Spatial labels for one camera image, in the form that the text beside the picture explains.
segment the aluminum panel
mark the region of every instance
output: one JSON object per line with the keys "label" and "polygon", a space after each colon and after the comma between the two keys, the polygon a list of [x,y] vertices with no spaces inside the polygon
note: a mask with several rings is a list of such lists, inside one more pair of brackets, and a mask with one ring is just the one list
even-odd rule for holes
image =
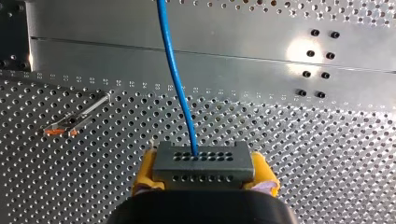
{"label": "aluminum panel", "polygon": [[[268,0],[258,2],[171,0],[167,5],[175,48],[396,70],[395,1],[276,1],[274,7]],[[154,1],[44,0],[28,9],[31,36],[163,48]],[[312,36],[312,29],[320,35]],[[341,36],[331,38],[332,31]],[[315,57],[306,56],[308,50]],[[335,54],[334,60],[326,59],[328,52]]]}

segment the metal surface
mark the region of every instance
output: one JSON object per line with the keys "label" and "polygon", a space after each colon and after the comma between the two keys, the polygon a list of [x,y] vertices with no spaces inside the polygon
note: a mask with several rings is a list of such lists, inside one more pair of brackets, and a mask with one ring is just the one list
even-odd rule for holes
{"label": "metal surface", "polygon": [[1,1],[0,28],[0,69],[31,71],[25,3]]}
{"label": "metal surface", "polygon": [[[246,141],[261,151],[302,223],[394,223],[395,2],[245,2],[168,4],[200,145]],[[43,0],[27,9],[37,73],[0,73],[0,217],[104,223],[131,194],[149,139],[188,144],[155,3]],[[112,102],[83,134],[36,134],[99,89]]]}
{"label": "metal surface", "polygon": [[166,189],[240,189],[251,182],[254,167],[248,144],[235,142],[233,147],[199,147],[197,157],[191,147],[173,147],[161,142],[152,167],[154,181]]}
{"label": "metal surface", "polygon": [[[89,94],[78,98],[84,87],[89,91],[102,86],[82,79],[70,84],[66,96],[65,90],[39,84],[43,77],[61,84],[63,77],[34,75],[31,81],[38,84],[31,86],[26,79],[18,82],[16,77],[23,76],[2,75],[0,89],[6,196],[0,206],[6,223],[103,223],[130,195],[150,138],[178,146],[188,143],[172,92],[129,86],[118,89],[110,106],[94,112],[96,122],[76,138],[37,136],[35,130],[53,115],[92,103]],[[392,113],[275,105],[266,99],[257,104],[220,96],[191,95],[200,145],[229,146],[242,140],[264,153],[282,183],[280,199],[302,223],[394,222]]]}
{"label": "metal surface", "polygon": [[[35,69],[48,83],[76,88],[89,83],[94,89],[135,88],[154,94],[175,92],[160,50],[32,40],[32,52],[37,59]],[[396,109],[396,75],[392,73],[193,53],[177,53],[176,57],[187,95],[207,92],[220,99],[257,104]],[[304,77],[304,71],[309,71],[310,77]],[[329,79],[321,77],[324,72],[331,75]],[[305,97],[297,94],[300,89],[306,91]],[[318,98],[319,91],[326,98]]]}
{"label": "metal surface", "polygon": [[[171,0],[175,49],[396,71],[393,0],[282,0],[274,7],[270,0],[245,2]],[[29,20],[35,37],[163,48],[154,1],[35,1]],[[313,29],[320,35],[312,36]],[[338,39],[330,37],[333,31]],[[308,50],[316,56],[307,57]],[[328,52],[334,60],[325,58]]]}

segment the circular hole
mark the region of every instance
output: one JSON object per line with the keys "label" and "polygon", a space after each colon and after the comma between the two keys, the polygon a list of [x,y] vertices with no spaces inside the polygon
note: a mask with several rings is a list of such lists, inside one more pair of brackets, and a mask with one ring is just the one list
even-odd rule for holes
{"label": "circular hole", "polygon": [[218,176],[218,182],[224,182],[225,178],[222,175]]}
{"label": "circular hole", "polygon": [[306,52],[306,56],[314,57],[315,56],[315,52],[313,50],[309,50],[309,51]]}
{"label": "circular hole", "polygon": [[233,176],[232,175],[227,176],[226,181],[227,182],[233,181]]}
{"label": "circular hole", "polygon": [[197,176],[196,175],[190,176],[190,182],[196,182],[196,181],[197,181]]}
{"label": "circular hole", "polygon": [[320,34],[320,31],[319,30],[312,30],[311,31],[311,35],[312,36],[318,36]]}
{"label": "circular hole", "polygon": [[200,182],[205,182],[206,181],[206,176],[205,175],[200,175],[199,176],[199,181]]}

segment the wire insulation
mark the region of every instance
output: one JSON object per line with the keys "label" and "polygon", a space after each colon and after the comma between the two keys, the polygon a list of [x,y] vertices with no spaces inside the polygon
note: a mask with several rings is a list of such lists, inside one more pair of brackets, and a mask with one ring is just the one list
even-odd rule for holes
{"label": "wire insulation", "polygon": [[175,84],[175,90],[180,101],[181,109],[183,110],[186,119],[187,128],[189,129],[189,136],[191,142],[191,153],[193,156],[198,155],[198,145],[195,136],[194,124],[192,122],[189,105],[184,95],[183,85],[181,84],[180,76],[178,75],[177,63],[172,46],[171,32],[169,29],[168,16],[166,13],[166,0],[157,0],[158,16],[160,19],[161,31],[163,33],[163,44],[165,46],[166,58],[168,60],[169,69],[171,71],[172,79]]}

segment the black hole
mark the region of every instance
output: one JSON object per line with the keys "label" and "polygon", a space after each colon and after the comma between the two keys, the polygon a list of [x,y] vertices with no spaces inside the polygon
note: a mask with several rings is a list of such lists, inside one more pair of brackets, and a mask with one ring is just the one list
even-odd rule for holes
{"label": "black hole", "polygon": [[312,36],[318,36],[320,34],[320,31],[319,30],[312,30],[311,31],[311,35]]}
{"label": "black hole", "polygon": [[330,78],[330,74],[329,74],[329,73],[326,73],[326,72],[322,73],[321,76],[322,76],[323,78],[325,78],[325,79],[329,79],[329,78]]}
{"label": "black hole", "polygon": [[335,54],[329,52],[329,53],[326,54],[326,58],[328,58],[328,59],[330,59],[330,60],[333,60],[333,59],[335,58]]}
{"label": "black hole", "polygon": [[233,181],[233,176],[232,175],[227,176],[226,180],[227,182]]}
{"label": "black hole", "polygon": [[311,77],[311,73],[308,71],[303,71],[303,77]]}
{"label": "black hole", "polygon": [[323,99],[323,98],[326,97],[326,94],[325,94],[324,92],[322,92],[322,91],[319,91],[319,92],[317,93],[317,97]]}
{"label": "black hole", "polygon": [[196,182],[196,181],[197,181],[197,176],[196,175],[190,176],[190,182]]}
{"label": "black hole", "polygon": [[9,62],[8,61],[0,61],[0,66],[1,67],[8,67]]}
{"label": "black hole", "polygon": [[309,50],[309,51],[306,52],[306,56],[314,57],[315,56],[315,52],[313,50]]}
{"label": "black hole", "polygon": [[199,176],[199,181],[205,182],[206,181],[206,176],[205,175],[200,175]]}
{"label": "black hole", "polygon": [[297,92],[297,94],[299,94],[299,95],[301,95],[301,96],[306,96],[306,91],[299,90],[299,91]]}
{"label": "black hole", "polygon": [[330,34],[330,36],[331,36],[332,38],[336,39],[336,38],[340,37],[340,33],[334,31],[334,32],[332,32],[332,33]]}

